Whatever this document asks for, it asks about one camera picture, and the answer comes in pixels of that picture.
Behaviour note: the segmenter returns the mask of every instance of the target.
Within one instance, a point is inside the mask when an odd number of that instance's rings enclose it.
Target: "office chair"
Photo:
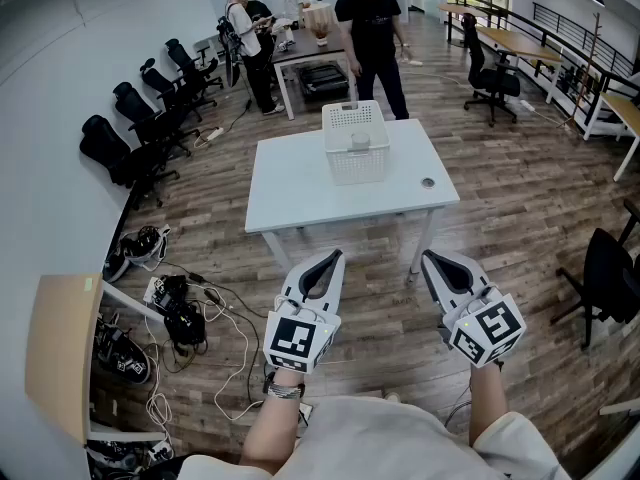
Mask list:
[[[155,62],[155,59],[147,59],[147,62],[140,67],[140,74],[145,84],[160,93],[156,99],[162,100],[165,110],[180,108],[185,118],[189,112],[194,112],[198,122],[202,122],[202,116],[196,110],[197,101],[193,100],[192,95],[186,90],[185,86],[179,84],[180,79],[183,77],[170,82],[153,67]]]
[[[501,55],[500,62],[496,62],[498,69],[482,69],[484,65],[484,53],[480,39],[478,39],[478,32],[476,31],[475,16],[465,13],[462,19],[462,27],[469,45],[469,53],[471,54],[469,83],[471,83],[474,89],[482,89],[489,93],[485,94],[474,90],[474,99],[465,101],[464,109],[469,110],[469,105],[489,105],[491,108],[491,121],[489,121],[489,126],[491,127],[496,123],[496,108],[504,110],[512,116],[512,122],[517,123],[518,116],[507,108],[504,100],[505,94],[509,96],[520,96],[520,80],[507,73],[507,71],[516,71],[517,69],[507,62],[507,56],[512,55],[512,53],[506,50],[498,50],[498,53]]]
[[[201,96],[203,96],[204,91],[212,85],[217,85],[220,89],[224,88],[222,78],[209,78],[211,73],[213,73],[213,71],[218,67],[218,59],[215,56],[207,67],[198,69],[195,59],[189,57],[184,46],[180,44],[180,41],[177,39],[169,39],[165,43],[165,46],[167,47],[167,53],[171,60],[178,65],[178,71],[184,75],[185,84],[187,86],[192,85],[193,87],[202,87]],[[204,52],[208,49],[209,47],[205,46],[198,50],[198,53],[201,56],[202,66],[206,65]]]
[[[156,195],[156,204],[162,206],[154,185],[157,181],[180,175],[176,171],[169,171],[160,175],[158,170],[164,170],[164,152],[156,144],[145,144],[131,150],[112,128],[109,121],[99,115],[90,117],[82,125],[84,138],[80,142],[80,151],[103,165],[111,176],[115,185],[132,188],[135,186],[133,207],[138,209],[138,201],[148,192]]]
[[[191,151],[179,142],[185,136],[180,130],[184,121],[182,109],[171,108],[167,112],[154,112],[129,82],[118,84],[113,94],[117,100],[116,110],[133,122],[129,130],[136,132],[142,144],[168,140],[171,146],[178,146],[187,156],[191,156]]]
[[[612,317],[616,322],[629,323],[640,308],[640,255],[634,263],[623,247],[636,223],[640,222],[640,211],[627,199],[624,201],[624,207],[631,216],[619,240],[616,241],[600,228],[594,231],[584,261],[583,284],[564,268],[556,271],[556,275],[567,278],[578,292],[580,300],[553,317],[550,323],[554,325],[565,316],[584,307],[587,331],[583,350],[591,343],[591,322],[594,318],[604,322]],[[594,307],[600,309],[597,315],[592,313]]]

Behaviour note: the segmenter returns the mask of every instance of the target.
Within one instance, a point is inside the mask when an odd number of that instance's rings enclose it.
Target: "black suitcase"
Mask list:
[[[298,78],[307,101],[338,99],[349,92],[349,79],[336,64],[301,68]]]

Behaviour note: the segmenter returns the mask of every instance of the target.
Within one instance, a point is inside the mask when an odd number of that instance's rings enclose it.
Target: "white shirt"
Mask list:
[[[258,55],[262,50],[260,41],[258,41],[258,36],[251,28],[253,22],[242,4],[229,4],[227,6],[227,16],[236,34],[238,34],[242,40],[240,55],[246,57],[255,57]]]
[[[304,0],[284,0],[284,17],[291,21],[300,20],[300,7]]]
[[[473,445],[431,414],[375,398],[334,397],[314,408],[309,428],[272,477],[262,469],[194,455],[178,480],[569,480],[524,416],[510,412]]]

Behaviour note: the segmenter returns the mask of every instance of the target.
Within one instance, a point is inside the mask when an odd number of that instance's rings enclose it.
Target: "white plastic basket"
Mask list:
[[[322,108],[325,150],[336,185],[382,181],[389,137],[378,103],[336,103]]]

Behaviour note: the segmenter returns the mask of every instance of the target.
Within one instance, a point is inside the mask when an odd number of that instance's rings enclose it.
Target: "desk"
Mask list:
[[[277,231],[411,210],[428,210],[411,264],[429,247],[443,208],[458,203],[446,169],[417,119],[385,123],[391,150],[384,181],[337,186],[324,149],[322,130],[262,140],[253,167],[245,231],[262,233],[285,271],[293,263]],[[422,180],[431,178],[433,188]]]
[[[488,16],[487,13],[482,12],[474,7],[466,7],[464,5],[456,5],[456,4],[440,4],[438,6],[438,9],[440,9],[441,11],[444,12],[448,12],[449,13],[449,26],[448,29],[449,31],[447,32],[447,42],[451,43],[451,28],[452,28],[452,24],[451,22],[453,21],[453,16],[452,14],[465,14],[465,13],[469,13],[473,16],[475,16],[476,18],[482,18],[483,16]]]
[[[159,313],[104,282],[101,274],[42,276],[29,328],[25,391],[82,446],[87,440],[162,441],[164,432],[120,432],[89,419],[93,336],[104,293],[163,322]]]
[[[348,68],[349,59],[342,46],[342,40],[340,39],[340,32],[337,27],[331,31],[328,36],[327,46],[318,46],[316,43],[316,36],[308,28],[293,31],[293,37],[296,44],[289,46],[289,50],[286,52],[276,52],[273,54],[272,62],[276,69],[276,76],[278,77],[278,84],[280,85],[280,91],[282,92],[282,99],[284,100],[284,106],[287,108],[287,115],[289,120],[295,119],[293,110],[291,109],[291,101],[289,100],[289,93],[287,92],[287,86],[282,76],[282,68],[285,66],[292,66],[293,64],[302,64],[304,62],[312,61],[332,61],[332,60],[345,60],[347,63],[347,75],[349,77],[349,96],[352,102],[358,101],[356,96],[356,78],[351,70]]]
[[[551,103],[553,90],[558,85],[558,77],[560,76],[562,57],[553,50],[540,46],[520,32],[512,30],[504,30],[497,28],[478,27],[478,32],[484,34],[493,42],[498,43],[505,50],[509,50],[516,55],[516,67],[520,57],[524,59],[542,60],[551,64],[557,64],[558,67],[551,80],[551,87],[547,94],[547,103]]]
[[[629,160],[636,152],[638,148],[638,144],[640,143],[640,110],[636,107],[631,101],[625,100],[620,96],[614,96],[613,94],[606,94],[604,92],[600,93],[600,99],[598,100],[598,104],[596,105],[596,110],[593,113],[593,117],[591,121],[589,121],[589,126],[587,126],[587,130],[584,134],[584,140],[588,140],[591,135],[591,130],[593,128],[593,124],[598,119],[598,115],[600,114],[600,110],[602,110],[602,104],[606,103],[607,106],[615,112],[615,114],[622,120],[622,124],[620,125],[620,131],[618,132],[618,136],[616,137],[616,142],[620,140],[620,136],[625,128],[629,128],[629,130],[635,136],[633,144],[627,153],[627,156],[624,157],[622,161],[622,165],[616,172],[613,177],[613,181],[618,181],[622,173],[629,165]]]

